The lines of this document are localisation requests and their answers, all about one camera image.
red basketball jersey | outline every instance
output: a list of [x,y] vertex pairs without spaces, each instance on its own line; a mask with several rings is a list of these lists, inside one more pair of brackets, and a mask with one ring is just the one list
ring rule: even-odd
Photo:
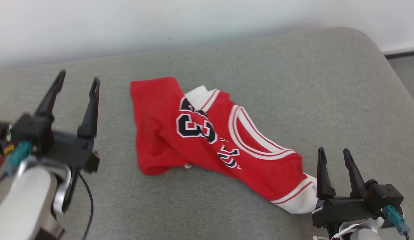
[[130,86],[138,165],[147,175],[195,164],[240,179],[290,213],[315,209],[316,179],[302,157],[262,135],[229,94],[204,86],[183,94],[176,79]]

white trim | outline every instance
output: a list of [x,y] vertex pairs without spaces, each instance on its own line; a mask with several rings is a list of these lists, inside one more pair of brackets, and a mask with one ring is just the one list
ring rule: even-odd
[[195,110],[207,112],[215,102],[219,93],[220,91],[217,89],[208,91],[205,86],[199,86],[187,92],[184,96]]
[[278,145],[278,144],[276,144],[274,141],[272,141],[272,140],[270,140],[269,138],[266,138],[258,129],[257,129],[257,127],[256,127],[256,125],[254,124],[254,122],[251,120],[251,118],[250,118],[250,116],[248,115],[248,112],[247,111],[245,111],[245,108],[242,108],[241,109],[241,111],[242,111],[242,115],[245,117],[245,119],[247,119],[248,121],[249,121],[249,124],[248,124],[248,126],[246,126],[246,128],[250,128],[249,130],[250,131],[253,131],[254,132],[254,135],[257,137],[257,138],[261,138],[262,140],[265,140],[265,141],[267,141],[267,143],[268,144],[271,144],[271,145],[273,145],[274,146],[274,148],[278,148],[279,150],[283,150],[283,149],[287,149],[287,148],[285,148],[285,147],[282,147],[282,146],[280,146],[280,145]]
[[203,85],[187,92],[184,96],[196,110],[199,110],[210,98],[208,92],[207,88]]
[[205,103],[204,106],[201,107],[201,110],[204,112],[207,112],[213,103],[216,101],[217,96],[219,95],[220,91],[217,89],[213,89],[209,91],[209,94],[211,94],[211,97],[208,99],[208,101]]
[[315,210],[318,202],[316,180],[309,177],[283,198],[271,201],[291,214],[305,214]]
[[[272,144],[268,143],[266,140],[261,138],[255,132],[255,130],[251,127],[251,125],[248,123],[248,120],[247,120],[247,118],[245,118],[244,114],[242,114],[242,116],[241,116],[241,109],[242,109],[241,106],[234,105],[232,107],[230,117],[229,117],[229,121],[228,121],[228,128],[229,128],[229,133],[231,135],[231,138],[234,141],[234,143],[241,150],[247,152],[248,154],[250,154],[251,156],[254,156],[255,158],[264,159],[264,160],[277,160],[277,159],[281,159],[281,158],[284,158],[284,157],[286,157],[290,154],[295,153],[294,150],[292,150],[292,149],[278,149],[277,147],[273,146]],[[237,119],[239,119],[239,117],[241,117],[240,121],[242,123],[245,122],[245,123],[243,123],[243,126],[250,133],[251,137],[253,137],[265,149],[272,150],[273,152],[259,151],[257,149],[254,149],[254,148],[246,145],[242,141],[242,139],[241,139],[241,137],[238,133],[237,126],[236,126]]]
[[303,173],[303,174],[305,174],[315,185],[317,185],[317,178],[316,177],[313,177],[313,176],[311,176],[309,174],[306,174],[306,173]]
[[303,187],[306,187],[306,185],[308,185],[310,183],[312,183],[312,181],[309,178],[305,178],[290,193],[288,193],[287,195],[283,196],[280,199],[277,199],[277,200],[274,200],[274,201],[271,201],[271,202],[274,203],[274,204],[279,204],[280,202],[286,202],[286,201],[288,201],[288,199],[293,198],[297,193],[299,193],[299,191]]

gray floor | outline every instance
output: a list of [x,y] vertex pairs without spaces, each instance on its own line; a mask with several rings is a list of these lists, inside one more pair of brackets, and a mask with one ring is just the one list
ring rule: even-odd
[[390,59],[389,63],[414,99],[414,56]]

black bracket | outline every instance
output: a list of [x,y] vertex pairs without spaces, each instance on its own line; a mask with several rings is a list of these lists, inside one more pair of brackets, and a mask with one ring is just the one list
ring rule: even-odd
[[33,145],[32,154],[40,161],[42,158],[58,161],[71,169],[71,185],[68,187],[63,210],[69,206],[80,170],[96,172],[100,159],[93,153],[94,138],[97,136],[97,114],[100,94],[100,81],[95,78],[89,92],[90,102],[77,134],[54,131],[53,107],[57,94],[63,86],[66,72],[60,71],[34,115],[23,114],[14,124],[11,141],[14,146],[25,140]]
[[326,154],[322,147],[318,149],[317,197],[320,206],[317,205],[317,210],[312,213],[312,223],[318,228],[326,228],[329,238],[338,233],[344,222],[384,217],[382,208],[387,205],[400,211],[404,199],[391,184],[378,184],[376,180],[365,183],[349,150],[344,149],[343,153],[352,191],[349,197],[336,197],[327,172]]

teal connector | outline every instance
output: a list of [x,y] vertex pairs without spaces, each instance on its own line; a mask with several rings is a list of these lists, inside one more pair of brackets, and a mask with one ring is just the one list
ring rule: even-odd
[[8,176],[12,176],[20,163],[32,153],[32,144],[28,141],[21,141],[19,145],[14,149],[7,159],[7,165],[4,172]]
[[405,232],[407,232],[407,234],[410,233],[410,227],[405,224],[404,218],[393,206],[386,206],[383,210],[383,214],[386,219],[388,219],[396,227],[400,235],[404,235]]

